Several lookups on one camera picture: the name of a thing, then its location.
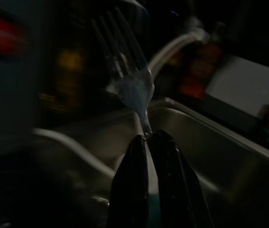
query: sink basin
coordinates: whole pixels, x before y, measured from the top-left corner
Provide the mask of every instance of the sink basin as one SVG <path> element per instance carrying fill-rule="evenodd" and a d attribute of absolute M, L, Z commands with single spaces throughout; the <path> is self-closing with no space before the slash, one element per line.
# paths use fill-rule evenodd
<path fill-rule="evenodd" d="M 269 150 L 173 100 L 155 101 L 150 123 L 178 144 L 197 173 L 217 228 L 269 228 Z M 128 109 L 58 129 L 114 168 L 136 135 Z M 40 164 L 71 188 L 108 199 L 111 180 L 67 148 L 42 141 Z"/>

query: kitchen sink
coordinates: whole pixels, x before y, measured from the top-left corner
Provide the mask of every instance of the kitchen sink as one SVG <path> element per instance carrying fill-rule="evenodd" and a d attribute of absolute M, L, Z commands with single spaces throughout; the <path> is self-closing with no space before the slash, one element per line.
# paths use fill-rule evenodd
<path fill-rule="evenodd" d="M 169 133 L 197 173 L 215 227 L 269 228 L 269 150 L 171 99 L 152 102 L 148 113 L 153 130 Z M 129 109 L 57 130 L 112 168 L 136 135 Z M 56 142 L 37 144 L 36 156 L 55 180 L 106 202 L 110 178 Z"/>

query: stainless steel sink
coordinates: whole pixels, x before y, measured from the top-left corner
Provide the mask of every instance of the stainless steel sink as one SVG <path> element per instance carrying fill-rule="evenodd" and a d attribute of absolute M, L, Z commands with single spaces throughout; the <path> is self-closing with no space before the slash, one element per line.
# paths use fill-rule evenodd
<path fill-rule="evenodd" d="M 149 118 L 154 130 L 174 137 L 198 174 L 217 228 L 269 228 L 269 150 L 170 99 L 153 102 Z M 127 109 L 59 130 L 112 168 L 136 135 Z M 58 181 L 109 197 L 109 178 L 61 145 L 42 144 L 40 163 Z"/>

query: fork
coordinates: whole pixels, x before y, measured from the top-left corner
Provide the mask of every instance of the fork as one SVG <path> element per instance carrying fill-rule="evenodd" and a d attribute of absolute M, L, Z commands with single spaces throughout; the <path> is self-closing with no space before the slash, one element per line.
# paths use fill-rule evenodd
<path fill-rule="evenodd" d="M 111 92 L 138 114 L 144 135 L 149 138 L 152 129 L 147 109 L 154 92 L 151 71 L 130 26 L 117 7 L 114 15 L 116 19 L 109 11 L 106 16 L 100 16 L 101 26 L 92 20 L 113 78 Z"/>

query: metal fork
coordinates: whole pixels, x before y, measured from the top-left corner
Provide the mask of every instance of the metal fork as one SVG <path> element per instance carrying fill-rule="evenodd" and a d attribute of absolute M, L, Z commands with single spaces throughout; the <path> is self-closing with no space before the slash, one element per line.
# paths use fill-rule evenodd
<path fill-rule="evenodd" d="M 101 26 L 93 20 L 93 27 L 113 78 L 113 93 L 138 114 L 144 135 L 149 138 L 152 130 L 147 109 L 154 92 L 151 71 L 130 26 L 118 8 L 115 8 L 114 15 L 116 19 L 111 12 L 107 12 L 106 16 L 100 16 Z"/>

